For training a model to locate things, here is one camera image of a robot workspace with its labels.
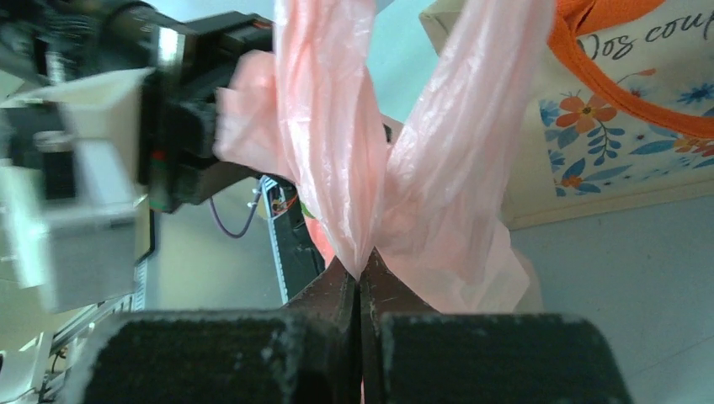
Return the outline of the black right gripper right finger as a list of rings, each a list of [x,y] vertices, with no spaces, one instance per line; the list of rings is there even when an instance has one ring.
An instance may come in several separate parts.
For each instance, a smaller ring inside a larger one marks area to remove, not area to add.
[[[629,403],[603,333],[560,313],[445,314],[370,255],[360,278],[368,403]]]

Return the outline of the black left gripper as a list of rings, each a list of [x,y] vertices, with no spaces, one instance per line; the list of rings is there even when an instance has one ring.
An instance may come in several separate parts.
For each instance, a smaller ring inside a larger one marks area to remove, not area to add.
[[[200,205],[255,170],[215,156],[217,91],[238,59],[271,51],[272,23],[237,11],[179,22],[143,1],[108,1],[101,71],[147,67],[141,86],[138,181],[153,210]]]

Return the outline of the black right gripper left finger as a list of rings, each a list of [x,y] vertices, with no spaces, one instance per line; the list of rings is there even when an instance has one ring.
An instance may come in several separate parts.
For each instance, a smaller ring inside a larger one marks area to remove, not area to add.
[[[101,321],[70,403],[356,403],[354,279],[333,262],[275,310],[141,311]]]

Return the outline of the pink plastic bag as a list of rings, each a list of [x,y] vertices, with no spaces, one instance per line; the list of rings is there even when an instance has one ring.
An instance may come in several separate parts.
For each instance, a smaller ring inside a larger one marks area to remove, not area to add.
[[[513,312],[530,276],[500,220],[553,1],[469,1],[391,139],[372,1],[278,1],[270,52],[218,90],[216,155],[285,178],[359,279],[368,257],[447,313]]]

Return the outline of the beige floral tote bag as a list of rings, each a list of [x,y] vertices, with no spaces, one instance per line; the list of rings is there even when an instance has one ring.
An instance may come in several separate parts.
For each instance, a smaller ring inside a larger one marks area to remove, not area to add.
[[[564,3],[567,37],[630,104],[656,105],[681,124],[713,120],[710,1]],[[531,90],[520,154],[503,202],[519,229],[707,196],[713,139],[658,126],[608,101],[547,51]]]

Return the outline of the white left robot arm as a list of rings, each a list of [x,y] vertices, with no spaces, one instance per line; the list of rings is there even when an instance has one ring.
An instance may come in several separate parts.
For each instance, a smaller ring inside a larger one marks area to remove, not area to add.
[[[272,24],[236,11],[179,22],[143,1],[4,1],[1,66],[31,82],[148,68],[139,119],[122,134],[154,210],[199,205],[256,176],[213,152],[216,91],[239,58],[270,51]]]

